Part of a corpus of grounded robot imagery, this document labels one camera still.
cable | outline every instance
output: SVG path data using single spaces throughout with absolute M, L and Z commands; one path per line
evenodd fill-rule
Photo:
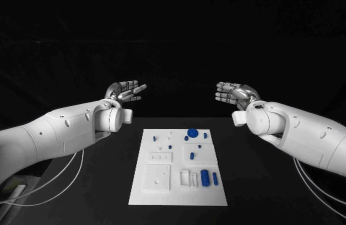
M 16 200 L 16 199 L 20 199 L 20 198 L 23 198 L 24 196 L 27 196 L 27 195 L 30 195 L 31 193 L 34 193 L 37 190 L 40 190 L 40 189 L 59 177 L 59 175 L 63 173 L 63 171 L 65 171 L 65 169 L 67 168 L 67 166 L 69 166 L 69 164 L 70 164 L 70 162 L 72 162 L 76 154 L 78 154 L 78 153 L 73 154 L 73 157 L 70 158 L 70 160 L 69 160 L 65 168 L 60 170 L 60 172 L 57 173 L 57 175 L 50 179 L 50 181 L 49 181 L 47 183 L 44 183 L 40 187 L 37 187 L 34 190 L 31 190 L 31 191 L 30 191 L 29 193 L 26 193 L 24 195 L 20 195 L 20 196 L 17 196 L 17 197 L 14 197 L 14 198 L 11 198 L 11 199 L 7 199 L 7 200 L 0 201 L 0 204 L 4 204 L 4 203 L 7 203 L 7 202 L 10 202 L 10 201 L 13 201 L 13 200 Z
M 310 177 L 308 177 L 308 175 L 307 175 L 307 173 L 305 173 L 305 171 L 304 171 L 304 169 L 302 169 L 302 167 L 301 167 L 300 160 L 297 160 L 297 164 L 298 164 L 300 170 L 301 170 L 302 173 L 304 173 L 305 178 L 308 179 L 308 181 L 311 182 L 311 184 L 315 186 L 315 188 L 324 193 L 324 195 L 327 195 L 327 196 L 328 196 L 331 199 L 334 199 L 338 203 L 341 203 L 341 204 L 346 205 L 346 202 L 344 202 L 344 201 L 338 200 L 336 197 L 333 197 L 331 195 L 328 195 L 328 194 L 320 189 L 320 187 L 315 185 L 315 183 L 314 183 L 313 180 L 310 179 Z
M 302 175 L 301 175 L 301 171 L 300 171 L 298 166 L 297 166 L 295 158 L 292 158 L 292 161 L 294 161 L 294 165 L 295 165 L 295 168 L 297 168 L 298 175 L 300 175 L 300 177 L 301 177 L 301 179 L 302 179 L 302 181 L 304 181 L 304 184 L 305 184 L 305 186 L 308 187 L 311 193 L 313 193 L 314 196 L 318 198 L 318 200 L 323 202 L 323 204 L 346 219 L 346 216 L 341 215 L 341 214 L 327 205 L 327 203 L 321 200 L 321 198 L 317 196 L 315 192 L 314 192 L 313 189 L 310 188 L 308 183 L 307 183 L 307 181 L 305 181 L 305 179 L 304 179 L 304 177 L 302 177 Z
M 85 156 L 85 150 L 80 150 L 80 165 L 79 165 L 79 169 L 78 169 L 76 175 L 75 175 L 75 177 L 73 177 L 72 182 L 69 183 L 69 185 L 66 186 L 66 188 L 62 190 L 62 192 L 60 192 L 56 196 L 53 196 L 49 200 L 46 200 L 46 201 L 43 201 L 43 202 L 40 202 L 40 203 L 37 203 L 37 204 L 27 204 L 27 205 L 26 205 L 26 204 L 17 204 L 17 203 L 13 203 L 13 202 L 5 202 L 5 204 L 17 205 L 17 206 L 21 206 L 21 207 L 33 207 L 33 206 L 37 206 L 37 205 L 40 205 L 40 204 L 44 204 L 44 203 L 47 203 L 50 200 L 53 200 L 53 199 L 67 190 L 67 188 L 70 187 L 73 181 L 75 181 L 76 178 L 78 178 L 78 174 L 79 174 L 79 171 L 80 171 L 80 168 L 82 168 L 82 164 L 83 164 L 83 156 Z

table surface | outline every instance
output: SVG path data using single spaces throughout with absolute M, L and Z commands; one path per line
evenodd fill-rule
M 128 205 L 142 129 L 210 129 L 227 207 Z M 57 179 L 26 204 L 43 202 L 70 183 L 82 152 Z M 37 186 L 65 167 L 56 158 Z M 292 158 L 261 140 L 232 118 L 132 118 L 119 131 L 83 150 L 78 178 L 62 195 L 23 207 L 11 225 L 127 224 L 344 224 L 301 181 Z

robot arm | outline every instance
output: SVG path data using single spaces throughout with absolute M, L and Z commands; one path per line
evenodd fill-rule
M 251 132 L 305 164 L 346 176 L 346 127 L 336 121 L 259 99 L 246 85 L 217 83 L 216 100 L 235 104 L 236 127 Z
M 132 111 L 122 102 L 140 100 L 134 95 L 145 88 L 137 81 L 115 82 L 102 100 L 59 108 L 0 131 L 0 184 L 27 166 L 76 153 L 129 124 Z

white board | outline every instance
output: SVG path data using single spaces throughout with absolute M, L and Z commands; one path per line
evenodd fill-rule
M 227 206 L 210 131 L 197 129 L 197 133 L 186 141 L 187 129 L 142 130 L 129 205 Z M 202 186 L 202 170 L 210 186 Z

blue oval piece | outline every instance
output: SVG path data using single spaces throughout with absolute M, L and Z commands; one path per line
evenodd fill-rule
M 216 177 L 216 172 L 212 173 L 212 178 L 213 178 L 213 185 L 217 186 L 217 177 Z
M 196 138 L 196 136 L 199 135 L 199 131 L 194 128 L 190 128 L 187 130 L 187 135 L 190 138 Z
M 202 170 L 202 171 L 200 171 L 200 179 L 202 179 L 202 186 L 203 186 L 203 187 L 209 187 L 209 186 L 210 186 L 210 182 L 209 182 L 209 173 L 207 173 L 207 170 Z

